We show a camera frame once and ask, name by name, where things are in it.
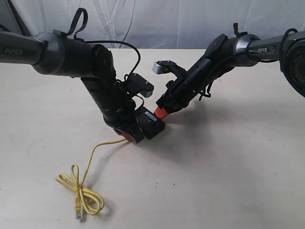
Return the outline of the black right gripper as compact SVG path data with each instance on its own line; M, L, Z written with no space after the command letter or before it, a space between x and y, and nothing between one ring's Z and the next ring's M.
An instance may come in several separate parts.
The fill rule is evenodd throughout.
M156 102L158 107L154 114L158 118L165 118L168 112L178 112L186 108L201 90L200 84L192 85L187 80L168 82L166 92Z

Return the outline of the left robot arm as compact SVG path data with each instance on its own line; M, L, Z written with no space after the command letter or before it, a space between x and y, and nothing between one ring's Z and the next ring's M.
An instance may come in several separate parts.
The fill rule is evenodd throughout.
M1 63L29 64L44 75L80 78L117 134L136 143L144 139L135 114L135 102L116 79L113 56L102 45L69 39L59 32L27 37L0 31Z

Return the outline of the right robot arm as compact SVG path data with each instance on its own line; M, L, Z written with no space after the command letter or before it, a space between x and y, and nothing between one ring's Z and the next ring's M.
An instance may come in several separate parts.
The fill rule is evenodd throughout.
M305 94L305 33L295 28L284 35L261 40L254 34L239 32L234 23L233 38L221 34L208 46L203 56L185 70L173 61L157 61L156 74L173 73L176 80L166 84L166 92L157 100L155 114L163 119L178 112L200 95L210 97L213 82L235 67L252 67L260 63L279 62L280 71L302 96Z

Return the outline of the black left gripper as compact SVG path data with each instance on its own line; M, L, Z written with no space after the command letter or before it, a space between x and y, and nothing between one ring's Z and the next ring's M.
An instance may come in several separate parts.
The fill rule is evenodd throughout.
M103 118L117 135L124 137L128 142L139 143L144 139L135 115L134 100L128 100L119 108L103 109Z

